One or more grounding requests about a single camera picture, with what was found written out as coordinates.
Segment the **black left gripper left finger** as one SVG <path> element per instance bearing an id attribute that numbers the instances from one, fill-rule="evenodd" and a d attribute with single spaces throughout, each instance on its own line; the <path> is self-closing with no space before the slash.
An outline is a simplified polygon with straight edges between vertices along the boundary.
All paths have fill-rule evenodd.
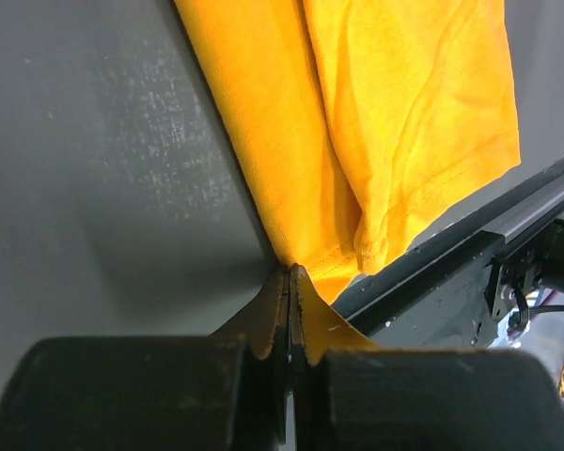
<path id="1" fill-rule="evenodd" d="M 203 336 L 41 340 L 0 396 L 0 450 L 275 450 L 290 274 Z"/>

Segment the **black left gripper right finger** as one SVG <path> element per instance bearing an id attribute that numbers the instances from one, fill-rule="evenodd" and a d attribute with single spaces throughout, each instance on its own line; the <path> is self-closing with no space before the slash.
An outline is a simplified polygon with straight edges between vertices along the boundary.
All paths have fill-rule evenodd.
<path id="1" fill-rule="evenodd" d="M 300 450 L 564 450 L 564 405 L 515 350 L 383 348 L 289 272 Z"/>

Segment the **orange t shirt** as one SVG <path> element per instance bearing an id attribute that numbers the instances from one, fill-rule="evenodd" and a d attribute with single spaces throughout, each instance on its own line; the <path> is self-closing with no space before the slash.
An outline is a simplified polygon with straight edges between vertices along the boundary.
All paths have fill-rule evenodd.
<path id="1" fill-rule="evenodd" d="M 268 238 L 328 303 L 521 161 L 501 1 L 179 1 Z"/>

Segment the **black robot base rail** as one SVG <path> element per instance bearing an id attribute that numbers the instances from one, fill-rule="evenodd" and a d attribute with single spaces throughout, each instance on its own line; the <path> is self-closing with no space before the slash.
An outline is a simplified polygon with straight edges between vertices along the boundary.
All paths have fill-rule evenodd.
<path id="1" fill-rule="evenodd" d="M 493 257 L 564 200 L 564 158 L 348 288 L 333 307 L 385 347 L 486 347 Z"/>

